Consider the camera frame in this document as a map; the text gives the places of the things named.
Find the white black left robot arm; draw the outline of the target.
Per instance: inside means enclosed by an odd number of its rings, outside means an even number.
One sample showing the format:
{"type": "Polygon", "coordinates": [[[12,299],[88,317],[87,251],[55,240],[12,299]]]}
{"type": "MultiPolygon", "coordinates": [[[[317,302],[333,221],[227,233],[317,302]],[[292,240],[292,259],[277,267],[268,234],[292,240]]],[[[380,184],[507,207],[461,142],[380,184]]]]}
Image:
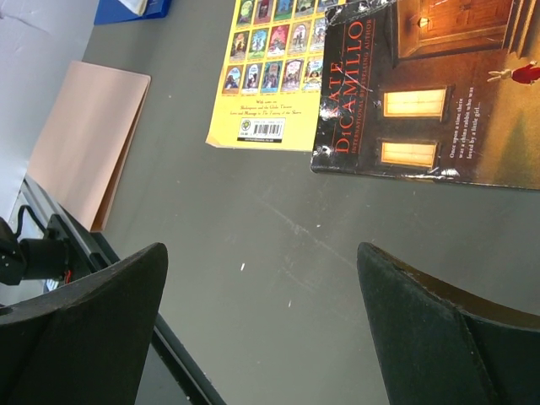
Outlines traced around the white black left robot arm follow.
{"type": "Polygon", "coordinates": [[[70,244],[58,238],[54,229],[46,228],[30,205],[22,205],[17,214],[15,231],[1,219],[1,283],[19,285],[23,280],[47,280],[68,283],[73,276],[70,244]],[[24,212],[43,233],[42,239],[20,239],[24,212]]]}

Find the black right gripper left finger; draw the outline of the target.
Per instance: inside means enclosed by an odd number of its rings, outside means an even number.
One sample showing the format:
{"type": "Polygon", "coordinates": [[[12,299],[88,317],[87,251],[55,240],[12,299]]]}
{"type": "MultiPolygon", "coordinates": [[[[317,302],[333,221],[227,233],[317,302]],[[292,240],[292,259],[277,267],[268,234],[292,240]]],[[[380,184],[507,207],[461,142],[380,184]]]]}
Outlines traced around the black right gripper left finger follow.
{"type": "Polygon", "coordinates": [[[1,309],[3,404],[133,404],[165,287],[154,243],[1,309]]]}

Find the yellow Shakespeare paperback book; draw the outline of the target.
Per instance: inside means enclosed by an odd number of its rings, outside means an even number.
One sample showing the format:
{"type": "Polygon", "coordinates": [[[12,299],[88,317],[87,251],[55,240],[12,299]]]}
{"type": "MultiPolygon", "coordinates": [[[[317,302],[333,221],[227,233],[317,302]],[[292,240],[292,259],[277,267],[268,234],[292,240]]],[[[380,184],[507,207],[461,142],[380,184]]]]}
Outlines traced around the yellow Shakespeare paperback book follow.
{"type": "Polygon", "coordinates": [[[326,11],[334,1],[240,0],[230,27],[207,144],[311,151],[326,11]]]}

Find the black red-lettered glossy book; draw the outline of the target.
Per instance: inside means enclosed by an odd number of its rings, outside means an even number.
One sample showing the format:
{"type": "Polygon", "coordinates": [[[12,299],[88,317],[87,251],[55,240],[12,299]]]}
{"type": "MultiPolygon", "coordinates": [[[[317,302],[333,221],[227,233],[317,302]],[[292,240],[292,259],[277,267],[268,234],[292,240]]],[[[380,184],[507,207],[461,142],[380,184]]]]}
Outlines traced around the black red-lettered glossy book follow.
{"type": "Polygon", "coordinates": [[[326,12],[316,173],[539,187],[536,1],[326,12]]]}

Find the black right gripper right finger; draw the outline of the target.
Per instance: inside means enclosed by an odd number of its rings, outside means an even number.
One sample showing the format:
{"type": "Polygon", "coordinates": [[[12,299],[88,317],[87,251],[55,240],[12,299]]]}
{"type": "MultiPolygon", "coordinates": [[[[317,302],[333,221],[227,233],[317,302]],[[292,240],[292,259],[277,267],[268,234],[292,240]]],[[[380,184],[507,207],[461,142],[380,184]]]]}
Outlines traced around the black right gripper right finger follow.
{"type": "Polygon", "coordinates": [[[539,317],[363,242],[357,268],[391,404],[537,404],[539,317]]]}

